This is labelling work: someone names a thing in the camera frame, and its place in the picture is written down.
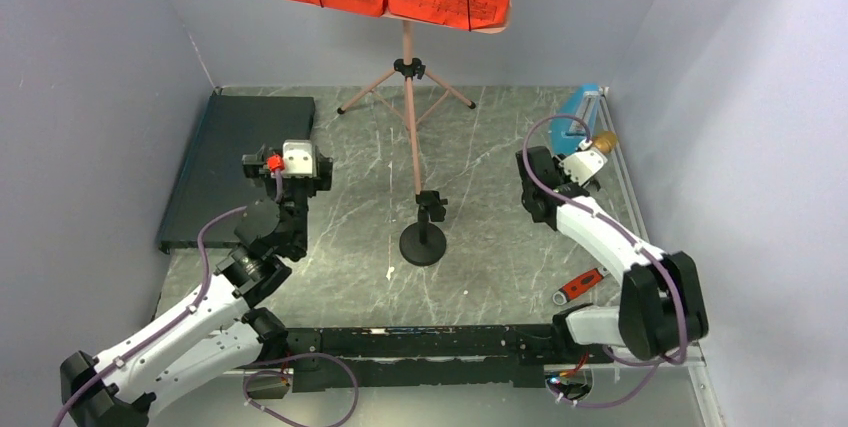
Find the blue metronome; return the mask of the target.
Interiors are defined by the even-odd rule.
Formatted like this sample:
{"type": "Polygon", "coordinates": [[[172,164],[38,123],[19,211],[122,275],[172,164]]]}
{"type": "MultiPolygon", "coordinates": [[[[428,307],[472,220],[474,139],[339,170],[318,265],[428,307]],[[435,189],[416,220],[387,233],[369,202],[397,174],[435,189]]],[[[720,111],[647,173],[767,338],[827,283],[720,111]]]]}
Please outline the blue metronome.
{"type": "Polygon", "coordinates": [[[595,122],[601,105],[601,89],[597,84],[583,84],[567,99],[557,112],[567,118],[557,118],[550,123],[551,150],[555,155],[568,155],[576,151],[586,138],[585,123],[595,132],[595,122]]]}

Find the black microphone stand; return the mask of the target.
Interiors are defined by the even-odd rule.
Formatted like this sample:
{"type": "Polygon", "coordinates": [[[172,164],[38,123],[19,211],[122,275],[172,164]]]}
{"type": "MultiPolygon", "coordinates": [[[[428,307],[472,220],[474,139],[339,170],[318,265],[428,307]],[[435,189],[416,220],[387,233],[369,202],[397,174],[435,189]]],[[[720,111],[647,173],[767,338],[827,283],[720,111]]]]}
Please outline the black microphone stand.
{"type": "Polygon", "coordinates": [[[448,200],[438,191],[422,190],[416,195],[416,204],[417,221],[402,231],[399,251],[408,263],[426,267],[441,260],[447,250],[445,234],[437,223],[445,220],[448,200]]]}

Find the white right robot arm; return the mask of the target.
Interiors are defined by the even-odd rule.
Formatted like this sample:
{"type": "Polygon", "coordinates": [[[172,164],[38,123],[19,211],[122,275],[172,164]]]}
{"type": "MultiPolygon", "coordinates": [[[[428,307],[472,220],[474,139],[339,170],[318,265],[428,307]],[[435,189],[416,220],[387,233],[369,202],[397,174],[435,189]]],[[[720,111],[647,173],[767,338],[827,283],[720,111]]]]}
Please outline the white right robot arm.
{"type": "Polygon", "coordinates": [[[683,362],[690,343],[709,330],[695,262],[641,239],[591,196],[586,187],[606,166],[605,152],[554,155],[537,146],[518,151],[516,161],[532,220],[576,242],[620,288],[616,306],[582,304],[555,315],[555,356],[574,362],[590,345],[604,345],[645,362],[683,362]]]}

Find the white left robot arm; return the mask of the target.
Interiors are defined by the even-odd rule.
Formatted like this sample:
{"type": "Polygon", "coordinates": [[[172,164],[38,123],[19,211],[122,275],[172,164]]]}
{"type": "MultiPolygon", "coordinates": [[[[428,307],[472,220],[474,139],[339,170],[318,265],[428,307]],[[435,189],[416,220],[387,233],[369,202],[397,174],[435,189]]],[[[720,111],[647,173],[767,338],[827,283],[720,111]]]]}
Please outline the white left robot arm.
{"type": "Polygon", "coordinates": [[[167,406],[218,375],[257,362],[279,364],[287,331],[261,302],[291,275],[307,249],[308,200],[332,185],[333,162],[309,140],[287,140],[242,158],[265,197],[225,212],[238,242],[183,300],[143,329],[60,366],[63,406],[54,419],[78,426],[146,426],[167,406]]]}

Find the gold microphone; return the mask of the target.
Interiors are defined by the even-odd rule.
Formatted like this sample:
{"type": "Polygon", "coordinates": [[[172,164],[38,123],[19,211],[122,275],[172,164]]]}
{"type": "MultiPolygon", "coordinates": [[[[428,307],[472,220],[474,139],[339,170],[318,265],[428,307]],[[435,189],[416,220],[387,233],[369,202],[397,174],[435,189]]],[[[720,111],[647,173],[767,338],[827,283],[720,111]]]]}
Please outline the gold microphone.
{"type": "Polygon", "coordinates": [[[591,146],[603,155],[610,154],[618,145],[618,137],[612,131],[601,131],[592,138],[591,146]]]}

